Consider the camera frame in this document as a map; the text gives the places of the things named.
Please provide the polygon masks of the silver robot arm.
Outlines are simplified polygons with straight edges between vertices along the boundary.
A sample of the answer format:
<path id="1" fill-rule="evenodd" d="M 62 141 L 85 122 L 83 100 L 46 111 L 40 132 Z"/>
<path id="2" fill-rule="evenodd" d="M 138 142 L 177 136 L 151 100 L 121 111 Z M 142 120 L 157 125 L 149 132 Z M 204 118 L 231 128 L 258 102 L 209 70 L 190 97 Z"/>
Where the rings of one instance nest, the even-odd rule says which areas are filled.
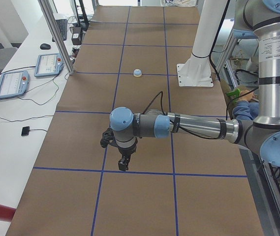
<path id="1" fill-rule="evenodd" d="M 280 0 L 236 1 L 233 32 L 239 39 L 258 40 L 258 101 L 252 102 L 248 93 L 233 98 L 226 105 L 231 119 L 165 113 L 150 107 L 141 113 L 115 108 L 104 141 L 121 153 L 121 171 L 128 170 L 139 138 L 166 138 L 178 132 L 207 140 L 226 139 L 280 167 Z"/>

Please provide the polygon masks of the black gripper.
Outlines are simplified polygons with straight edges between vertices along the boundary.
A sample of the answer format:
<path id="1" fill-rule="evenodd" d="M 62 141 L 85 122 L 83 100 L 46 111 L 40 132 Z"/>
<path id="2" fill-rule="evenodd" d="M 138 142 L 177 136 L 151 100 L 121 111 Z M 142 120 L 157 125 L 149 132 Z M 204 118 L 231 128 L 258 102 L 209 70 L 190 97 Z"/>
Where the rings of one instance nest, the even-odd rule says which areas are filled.
<path id="1" fill-rule="evenodd" d="M 137 144 L 133 144 L 130 147 L 118 147 L 122 158 L 118 161 L 118 167 L 120 171 L 127 171 L 130 162 L 131 155 L 136 152 Z"/>

